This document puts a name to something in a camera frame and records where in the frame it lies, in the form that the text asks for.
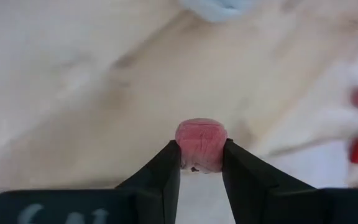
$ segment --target pink ball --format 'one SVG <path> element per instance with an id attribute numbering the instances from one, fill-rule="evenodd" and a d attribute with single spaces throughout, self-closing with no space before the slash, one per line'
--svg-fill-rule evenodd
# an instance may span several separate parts
<path id="1" fill-rule="evenodd" d="M 223 146 L 227 139 L 224 126 L 207 118 L 189 119 L 179 124 L 175 139 L 181 149 L 181 166 L 203 172 L 221 172 Z"/>

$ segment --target light wood grain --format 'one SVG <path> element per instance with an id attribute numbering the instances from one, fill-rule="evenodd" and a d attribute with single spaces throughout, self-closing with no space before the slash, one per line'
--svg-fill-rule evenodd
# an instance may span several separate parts
<path id="1" fill-rule="evenodd" d="M 223 24 L 184 13 L 0 146 L 0 190 L 114 185 L 194 117 L 262 155 L 346 138 L 357 63 L 358 1 L 262 1 Z"/>

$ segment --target blurry blue object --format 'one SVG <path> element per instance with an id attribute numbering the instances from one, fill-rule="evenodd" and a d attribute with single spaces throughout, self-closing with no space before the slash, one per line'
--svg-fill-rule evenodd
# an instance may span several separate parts
<path id="1" fill-rule="evenodd" d="M 239 16 L 256 0 L 180 0 L 189 10 L 210 22 L 222 22 Z"/>

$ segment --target wooden surface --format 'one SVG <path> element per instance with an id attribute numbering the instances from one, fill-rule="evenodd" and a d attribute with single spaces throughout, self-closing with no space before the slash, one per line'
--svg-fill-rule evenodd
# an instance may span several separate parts
<path id="1" fill-rule="evenodd" d="M 96 62 L 114 61 L 104 56 Z M 77 72 L 90 75 L 83 67 L 67 73 Z M 261 1 L 223 24 L 184 12 L 85 80 L 47 116 L 34 116 L 32 128 L 10 132 L 19 134 L 0 145 L 0 190 L 114 185 L 194 117 L 219 120 L 260 155 L 354 134 L 358 110 L 348 98 L 358 84 L 358 1 Z M 21 110 L 18 122 L 33 119 Z"/>

